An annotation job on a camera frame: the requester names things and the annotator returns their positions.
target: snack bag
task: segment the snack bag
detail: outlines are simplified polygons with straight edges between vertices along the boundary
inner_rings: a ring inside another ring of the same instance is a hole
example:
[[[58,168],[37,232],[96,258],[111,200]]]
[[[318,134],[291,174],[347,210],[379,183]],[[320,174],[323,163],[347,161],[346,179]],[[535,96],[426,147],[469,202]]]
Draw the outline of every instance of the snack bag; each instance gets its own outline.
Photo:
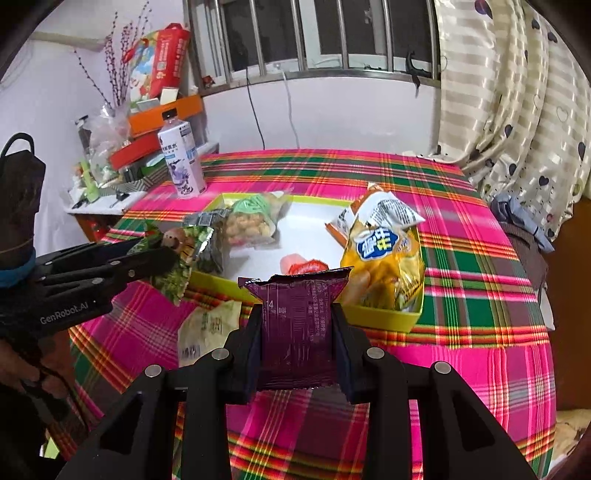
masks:
[[[229,209],[197,212],[183,219],[183,231],[195,239],[194,267],[203,273],[223,274],[223,233]]]
[[[277,217],[287,199],[286,192],[271,192],[238,200],[228,215],[228,244],[232,247],[254,247],[273,243]]]
[[[198,212],[185,218],[184,227],[162,234],[158,227],[146,220],[145,237],[128,254],[144,252],[161,245],[171,248],[178,261],[166,275],[150,278],[150,284],[172,304],[179,306],[191,279],[193,268],[206,273],[223,273],[222,237],[225,216],[229,210]]]
[[[349,268],[268,281],[239,278],[262,301],[259,390],[331,385],[336,381],[330,304],[347,283]]]
[[[125,54],[124,63],[130,62],[132,112],[137,111],[137,102],[157,98],[164,87],[179,86],[189,37],[181,24],[171,23],[141,38]]]
[[[178,365],[193,365],[203,355],[221,348],[239,327],[242,303],[225,301],[213,310],[195,308],[178,330]]]
[[[396,225],[403,230],[425,221],[396,195],[385,192],[376,183],[369,183],[367,192],[344,209],[332,222],[327,223],[326,228],[344,248],[357,219],[363,225],[374,228],[389,228]]]
[[[300,254],[284,256],[280,263],[281,275],[302,275],[304,273],[323,272],[329,266],[320,260],[306,260]]]
[[[367,228],[357,220],[340,265],[353,267],[340,296],[343,305],[404,310],[423,285],[420,246],[402,229]]]

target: green snack bag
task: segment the green snack bag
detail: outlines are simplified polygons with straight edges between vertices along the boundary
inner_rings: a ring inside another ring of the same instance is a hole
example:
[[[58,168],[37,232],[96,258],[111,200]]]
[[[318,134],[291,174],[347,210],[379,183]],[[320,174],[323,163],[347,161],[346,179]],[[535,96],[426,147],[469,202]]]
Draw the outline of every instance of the green snack bag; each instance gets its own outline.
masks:
[[[273,243],[277,219],[288,197],[286,192],[270,192],[238,200],[228,215],[228,244],[232,247],[254,247]]]
[[[197,212],[183,219],[187,237],[194,238],[193,267],[203,273],[223,274],[223,232],[229,209]]]
[[[145,237],[129,250],[128,255],[145,252],[150,248],[158,248],[163,243],[165,236],[168,236],[168,232],[164,235],[149,220],[145,220],[143,230]],[[178,261],[166,275],[150,277],[150,284],[177,307],[184,297],[189,280],[191,279],[191,272],[193,271],[191,267],[193,250],[189,247],[189,254],[184,255],[185,250],[186,247],[183,247],[182,251],[177,251],[179,254]]]

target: clear plastic bag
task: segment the clear plastic bag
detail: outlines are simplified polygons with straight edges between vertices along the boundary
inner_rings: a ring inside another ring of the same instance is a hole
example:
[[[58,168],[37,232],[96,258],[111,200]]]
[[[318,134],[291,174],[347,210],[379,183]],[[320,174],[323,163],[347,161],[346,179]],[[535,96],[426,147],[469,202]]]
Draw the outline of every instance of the clear plastic bag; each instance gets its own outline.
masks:
[[[226,224],[231,247],[255,247],[275,242],[277,219],[290,198],[288,192],[257,193],[232,205]]]
[[[128,107],[122,106],[115,112],[104,105],[97,115],[88,119],[90,130],[89,162],[90,170],[99,186],[118,177],[109,159],[113,153],[128,143]]]

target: pink plaid tablecloth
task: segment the pink plaid tablecloth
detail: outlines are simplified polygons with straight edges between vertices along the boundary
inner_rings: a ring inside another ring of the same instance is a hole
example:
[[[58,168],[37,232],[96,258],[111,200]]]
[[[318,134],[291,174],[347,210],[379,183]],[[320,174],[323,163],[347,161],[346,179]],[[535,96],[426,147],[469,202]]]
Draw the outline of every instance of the pink plaid tablecloth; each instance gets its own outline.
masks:
[[[111,231],[111,241],[141,235],[142,220],[180,220],[219,193],[291,189],[353,200],[376,181],[395,190],[426,221],[419,227],[426,263],[424,311],[410,333],[367,329],[372,344],[404,362],[449,362],[488,406],[538,475],[554,436],[555,398],[548,337],[525,272],[487,205],[453,166],[396,155],[340,151],[266,151],[215,155],[203,162],[206,194],[178,200],[171,184],[148,194]],[[98,420],[149,364],[177,366],[177,329],[195,304],[224,298],[191,293],[179,308],[135,283],[113,312],[72,329],[79,393]],[[250,311],[242,309],[242,321]],[[338,388],[260,392],[229,406],[235,478],[359,478],[368,408],[351,406]],[[421,478],[416,406],[413,472]],[[177,438],[181,440],[181,412]],[[53,430],[66,456],[82,439],[70,418]],[[175,454],[175,472],[179,453]]]

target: bottle cap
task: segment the bottle cap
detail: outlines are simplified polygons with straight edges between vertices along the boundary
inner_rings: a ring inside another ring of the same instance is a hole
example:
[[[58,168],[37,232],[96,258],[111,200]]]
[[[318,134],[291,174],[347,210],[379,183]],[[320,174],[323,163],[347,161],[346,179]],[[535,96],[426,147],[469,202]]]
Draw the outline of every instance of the bottle cap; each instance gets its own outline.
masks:
[[[168,120],[169,118],[174,118],[177,115],[178,115],[178,113],[177,113],[176,108],[166,110],[166,111],[162,112],[162,120]]]

